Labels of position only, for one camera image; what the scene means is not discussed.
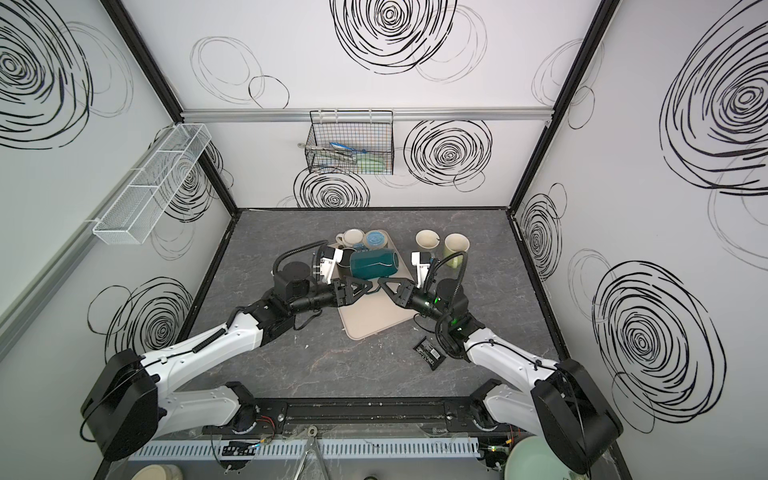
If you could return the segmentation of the dark green mug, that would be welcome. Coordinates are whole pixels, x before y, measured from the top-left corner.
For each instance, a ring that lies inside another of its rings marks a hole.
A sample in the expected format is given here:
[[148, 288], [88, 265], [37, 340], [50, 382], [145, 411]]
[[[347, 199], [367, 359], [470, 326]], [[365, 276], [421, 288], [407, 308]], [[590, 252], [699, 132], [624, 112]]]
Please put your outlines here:
[[350, 257], [352, 277], [371, 280], [394, 275], [399, 269], [399, 256], [391, 249], [355, 252]]

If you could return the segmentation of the grey mug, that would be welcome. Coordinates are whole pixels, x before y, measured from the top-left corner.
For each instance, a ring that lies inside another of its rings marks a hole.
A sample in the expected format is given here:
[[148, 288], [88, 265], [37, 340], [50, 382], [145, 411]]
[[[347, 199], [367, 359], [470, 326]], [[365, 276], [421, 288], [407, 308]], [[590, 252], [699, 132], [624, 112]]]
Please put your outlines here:
[[423, 229], [416, 234], [415, 241], [419, 252], [433, 254], [441, 243], [441, 237], [433, 230]]

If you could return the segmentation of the light green mug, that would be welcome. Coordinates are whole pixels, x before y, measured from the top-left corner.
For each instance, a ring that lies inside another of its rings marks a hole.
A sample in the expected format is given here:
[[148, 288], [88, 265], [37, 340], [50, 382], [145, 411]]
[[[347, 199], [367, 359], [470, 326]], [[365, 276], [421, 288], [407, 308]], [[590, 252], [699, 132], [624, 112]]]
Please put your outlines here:
[[[470, 240], [461, 233], [449, 234], [444, 240], [443, 258], [447, 259], [449, 256], [457, 252], [466, 252], [470, 248]], [[447, 262], [447, 265], [453, 269], [457, 269], [461, 266], [463, 257], [458, 256], [452, 258]]]

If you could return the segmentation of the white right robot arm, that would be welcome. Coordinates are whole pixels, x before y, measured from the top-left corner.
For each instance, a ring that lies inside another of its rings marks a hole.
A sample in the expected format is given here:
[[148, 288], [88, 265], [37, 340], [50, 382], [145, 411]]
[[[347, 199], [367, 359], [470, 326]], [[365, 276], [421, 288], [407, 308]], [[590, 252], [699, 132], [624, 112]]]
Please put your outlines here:
[[464, 269], [456, 278], [434, 279], [444, 264], [431, 261], [421, 282], [398, 277], [377, 282], [395, 305], [434, 320], [435, 338], [446, 355], [497, 376], [479, 394], [482, 419], [543, 437], [570, 470], [589, 473], [624, 431], [591, 375], [574, 359], [542, 358], [497, 335], [471, 313]]

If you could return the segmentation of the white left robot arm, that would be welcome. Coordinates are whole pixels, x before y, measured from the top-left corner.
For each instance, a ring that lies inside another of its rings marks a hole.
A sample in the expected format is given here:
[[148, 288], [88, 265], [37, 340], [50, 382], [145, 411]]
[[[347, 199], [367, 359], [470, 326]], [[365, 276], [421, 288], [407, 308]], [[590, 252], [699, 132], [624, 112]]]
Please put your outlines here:
[[298, 315], [350, 306], [372, 290], [369, 280], [334, 272], [341, 251], [321, 240], [289, 250], [273, 263], [273, 285], [255, 302], [237, 306], [227, 320], [159, 350], [113, 355], [82, 407], [103, 458], [124, 459], [149, 441], [196, 427], [248, 434], [270, 420], [238, 381], [198, 391], [181, 388], [223, 362], [274, 341], [294, 328]]

